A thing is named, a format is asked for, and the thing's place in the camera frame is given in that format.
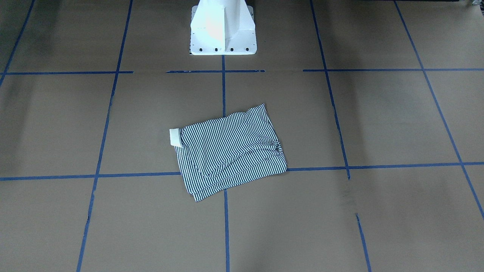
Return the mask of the striped polo shirt white collar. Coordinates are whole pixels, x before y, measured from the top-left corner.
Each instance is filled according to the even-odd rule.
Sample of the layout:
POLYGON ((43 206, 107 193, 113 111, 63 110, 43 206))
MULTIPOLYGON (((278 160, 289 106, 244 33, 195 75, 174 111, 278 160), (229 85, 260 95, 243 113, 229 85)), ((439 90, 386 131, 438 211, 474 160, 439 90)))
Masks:
POLYGON ((187 193, 202 201, 220 191, 287 171, 266 105, 169 131, 187 193))

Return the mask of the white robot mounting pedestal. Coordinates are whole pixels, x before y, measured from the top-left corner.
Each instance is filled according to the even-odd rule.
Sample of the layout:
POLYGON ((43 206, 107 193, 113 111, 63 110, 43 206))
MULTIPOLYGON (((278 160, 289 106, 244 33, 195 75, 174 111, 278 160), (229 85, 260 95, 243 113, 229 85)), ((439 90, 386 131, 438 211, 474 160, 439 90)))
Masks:
POLYGON ((189 52, 195 56, 254 55, 254 9, 245 0, 200 0, 191 8, 189 52))

